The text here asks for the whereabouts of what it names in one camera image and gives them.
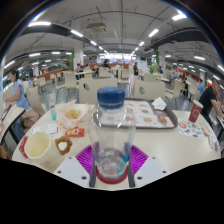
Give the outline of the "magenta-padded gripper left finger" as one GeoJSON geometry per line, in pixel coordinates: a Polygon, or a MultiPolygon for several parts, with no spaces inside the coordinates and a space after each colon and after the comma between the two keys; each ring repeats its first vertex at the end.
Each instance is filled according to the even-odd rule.
{"type": "Polygon", "coordinates": [[[84,188],[94,187],[96,172],[91,146],[76,156],[67,156],[54,174],[84,188]]]}

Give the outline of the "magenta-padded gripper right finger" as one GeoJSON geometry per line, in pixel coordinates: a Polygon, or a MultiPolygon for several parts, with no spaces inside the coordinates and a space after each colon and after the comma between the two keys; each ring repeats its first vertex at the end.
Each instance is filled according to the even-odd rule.
{"type": "Polygon", "coordinates": [[[131,188],[143,187],[169,174],[156,156],[148,156],[138,147],[132,146],[128,168],[128,182],[131,188]]]}

